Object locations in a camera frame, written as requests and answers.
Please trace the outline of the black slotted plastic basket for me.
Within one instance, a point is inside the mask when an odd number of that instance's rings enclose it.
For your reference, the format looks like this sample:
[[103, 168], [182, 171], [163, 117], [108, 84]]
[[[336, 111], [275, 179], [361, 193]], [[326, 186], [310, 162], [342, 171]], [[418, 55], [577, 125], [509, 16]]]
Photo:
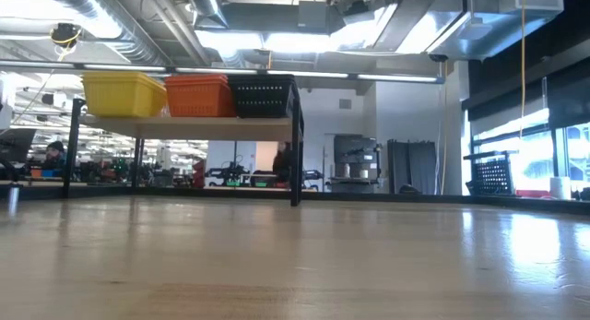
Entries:
[[294, 77], [230, 77], [231, 85], [277, 85], [295, 83]]
[[293, 81], [232, 81], [230, 89], [240, 118], [292, 116], [296, 97]]
[[292, 74], [239, 74], [239, 75], [228, 75], [228, 79], [231, 82], [237, 81], [291, 81], [295, 76]]

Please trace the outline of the yellow slotted plastic basket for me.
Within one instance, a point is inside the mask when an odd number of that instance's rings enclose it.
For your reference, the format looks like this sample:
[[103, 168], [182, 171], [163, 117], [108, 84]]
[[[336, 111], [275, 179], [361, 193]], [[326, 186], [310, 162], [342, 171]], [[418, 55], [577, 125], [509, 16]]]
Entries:
[[99, 117], [154, 117], [167, 104], [166, 89], [145, 81], [83, 81], [88, 112]]
[[151, 77], [83, 77], [82, 82], [84, 83], [123, 83], [123, 82], [145, 82], [155, 83], [159, 82]]

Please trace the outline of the wooden shelf black metal legs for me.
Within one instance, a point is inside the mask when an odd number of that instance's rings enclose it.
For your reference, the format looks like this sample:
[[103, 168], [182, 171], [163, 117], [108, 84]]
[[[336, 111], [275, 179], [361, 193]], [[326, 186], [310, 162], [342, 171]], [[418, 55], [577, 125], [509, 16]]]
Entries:
[[223, 141], [283, 141], [292, 145], [290, 164], [290, 204], [294, 207], [301, 202], [302, 153], [304, 122], [301, 112], [301, 98], [295, 84], [295, 100], [292, 116], [287, 118], [237, 118], [237, 117], [149, 117], [149, 118], [98, 118], [83, 115], [83, 100], [75, 100], [71, 112], [68, 141], [68, 159], [64, 187], [70, 184], [74, 166], [75, 146], [79, 127], [82, 124], [103, 129], [136, 140], [134, 159], [144, 139], [160, 140], [223, 140]]

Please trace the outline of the person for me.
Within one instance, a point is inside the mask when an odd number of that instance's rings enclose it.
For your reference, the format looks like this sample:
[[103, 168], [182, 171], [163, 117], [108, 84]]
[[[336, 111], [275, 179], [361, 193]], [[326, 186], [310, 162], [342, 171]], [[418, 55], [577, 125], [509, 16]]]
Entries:
[[279, 142], [272, 165], [273, 173], [276, 175], [278, 182], [287, 183], [289, 181], [290, 164], [291, 144], [289, 142]]
[[45, 150], [44, 170], [61, 170], [66, 162], [65, 147], [61, 141], [50, 143]]

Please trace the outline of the black machine cabinet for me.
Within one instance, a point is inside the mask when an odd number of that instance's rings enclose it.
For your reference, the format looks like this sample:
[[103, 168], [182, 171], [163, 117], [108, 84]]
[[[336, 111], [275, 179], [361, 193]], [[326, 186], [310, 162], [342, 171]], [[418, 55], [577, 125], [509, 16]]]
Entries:
[[372, 137], [335, 135], [331, 192], [374, 194], [381, 183], [381, 149]]

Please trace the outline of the background robot workstation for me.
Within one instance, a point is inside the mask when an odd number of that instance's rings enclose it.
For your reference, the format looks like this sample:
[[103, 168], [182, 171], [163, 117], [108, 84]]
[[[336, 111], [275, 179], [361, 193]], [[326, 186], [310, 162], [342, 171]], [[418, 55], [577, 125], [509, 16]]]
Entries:
[[211, 168], [205, 172], [206, 178], [221, 181], [222, 187], [273, 187], [277, 177], [272, 172], [246, 170], [241, 164], [231, 161], [228, 166]]

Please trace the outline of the long overhead light bar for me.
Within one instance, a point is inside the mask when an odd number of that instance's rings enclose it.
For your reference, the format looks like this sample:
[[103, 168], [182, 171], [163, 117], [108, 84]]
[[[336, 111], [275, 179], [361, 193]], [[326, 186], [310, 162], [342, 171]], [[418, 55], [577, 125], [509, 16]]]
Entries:
[[31, 69], [44, 73], [47, 70], [64, 71], [65, 73], [79, 73], [83, 71], [134, 71], [148, 74], [225, 74], [225, 75], [293, 75], [295, 77], [345, 79], [378, 82], [403, 82], [420, 84], [442, 84], [445, 77], [418, 76], [406, 74], [358, 74], [323, 71], [290, 71], [276, 69], [232, 69], [215, 67], [178, 67], [178, 66], [152, 66], [152, 65], [109, 65], [89, 63], [47, 62], [47, 61], [22, 61], [0, 59], [0, 68], [25, 70]]

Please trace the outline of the dark grey folding screen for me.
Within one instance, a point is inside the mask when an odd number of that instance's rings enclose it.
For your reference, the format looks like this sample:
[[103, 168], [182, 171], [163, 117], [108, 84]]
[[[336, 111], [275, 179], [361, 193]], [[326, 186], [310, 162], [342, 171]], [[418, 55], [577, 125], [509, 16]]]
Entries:
[[390, 194], [401, 194], [413, 187], [419, 194], [435, 195], [436, 147], [431, 141], [387, 141], [387, 170]]

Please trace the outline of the black perforated crate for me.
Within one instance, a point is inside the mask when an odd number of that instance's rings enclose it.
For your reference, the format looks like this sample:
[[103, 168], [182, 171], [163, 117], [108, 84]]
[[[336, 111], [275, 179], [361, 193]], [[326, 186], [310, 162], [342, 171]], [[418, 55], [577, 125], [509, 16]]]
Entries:
[[464, 156], [471, 165], [471, 180], [466, 183], [472, 196], [514, 196], [511, 156], [515, 150], [488, 151]]

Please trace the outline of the round black hanging device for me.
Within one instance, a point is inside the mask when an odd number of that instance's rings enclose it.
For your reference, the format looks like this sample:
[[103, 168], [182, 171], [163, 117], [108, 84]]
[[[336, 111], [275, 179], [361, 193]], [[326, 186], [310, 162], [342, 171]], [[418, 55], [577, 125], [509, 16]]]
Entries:
[[77, 44], [77, 39], [82, 33], [82, 28], [73, 23], [58, 23], [51, 30], [51, 41], [62, 48], [73, 48]]

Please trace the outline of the white paper roll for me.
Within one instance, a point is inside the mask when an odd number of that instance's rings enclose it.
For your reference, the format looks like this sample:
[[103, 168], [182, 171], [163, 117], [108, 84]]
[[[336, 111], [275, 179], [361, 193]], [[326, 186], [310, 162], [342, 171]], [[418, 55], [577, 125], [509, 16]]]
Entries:
[[569, 177], [551, 177], [549, 179], [549, 194], [559, 200], [571, 200], [571, 179]]

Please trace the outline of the dark monitor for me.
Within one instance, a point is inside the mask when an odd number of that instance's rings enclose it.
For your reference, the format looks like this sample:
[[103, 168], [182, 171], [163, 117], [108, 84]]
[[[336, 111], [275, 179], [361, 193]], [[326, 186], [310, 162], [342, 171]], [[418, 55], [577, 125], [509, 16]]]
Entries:
[[0, 169], [6, 169], [5, 162], [17, 169], [22, 168], [35, 135], [35, 129], [0, 130]]

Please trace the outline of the black aluminium rig frame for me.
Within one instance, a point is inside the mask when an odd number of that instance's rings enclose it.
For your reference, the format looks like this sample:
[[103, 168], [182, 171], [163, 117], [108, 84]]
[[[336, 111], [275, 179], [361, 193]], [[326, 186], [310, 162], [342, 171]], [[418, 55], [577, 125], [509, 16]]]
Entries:
[[[19, 198], [25, 201], [107, 196], [185, 196], [228, 199], [280, 199], [290, 201], [289, 191], [256, 191], [245, 189], [233, 190], [228, 188], [219, 190], [149, 187], [133, 188], [124, 186], [72, 186], [67, 192], [65, 192], [61, 186], [21, 186], [19, 188]], [[502, 207], [515, 211], [532, 211], [548, 214], [569, 214], [590, 218], [590, 202], [508, 196], [427, 196], [304, 192], [301, 194], [301, 200], [479, 205]]]

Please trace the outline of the silver round ventilation duct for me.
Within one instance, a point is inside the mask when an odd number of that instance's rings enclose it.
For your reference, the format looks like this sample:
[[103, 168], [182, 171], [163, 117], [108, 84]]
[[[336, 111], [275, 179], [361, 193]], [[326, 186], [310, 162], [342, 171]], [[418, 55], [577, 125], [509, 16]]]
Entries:
[[203, 20], [226, 29], [228, 22], [222, 13], [222, 0], [189, 0], [194, 9], [193, 25], [197, 28]]
[[95, 0], [114, 24], [121, 30], [116, 36], [119, 41], [112, 47], [135, 65], [169, 65], [171, 59], [148, 36], [134, 17], [118, 0]]

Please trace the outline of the silver rectangular ventilation duct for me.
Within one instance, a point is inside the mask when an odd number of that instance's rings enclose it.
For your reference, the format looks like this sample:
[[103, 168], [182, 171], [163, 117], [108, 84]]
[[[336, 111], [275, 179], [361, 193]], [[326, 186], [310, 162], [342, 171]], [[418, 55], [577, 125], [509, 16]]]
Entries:
[[335, 52], [492, 57], [559, 15], [564, 0], [342, 0]]

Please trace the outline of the silver metal post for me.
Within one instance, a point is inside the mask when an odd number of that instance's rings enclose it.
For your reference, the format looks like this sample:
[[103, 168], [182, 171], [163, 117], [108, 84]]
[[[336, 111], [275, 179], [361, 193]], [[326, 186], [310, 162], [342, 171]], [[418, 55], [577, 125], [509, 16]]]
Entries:
[[17, 215], [19, 194], [21, 188], [22, 185], [18, 184], [17, 182], [11, 182], [8, 185], [7, 212], [8, 215], [11, 217], [15, 217]]

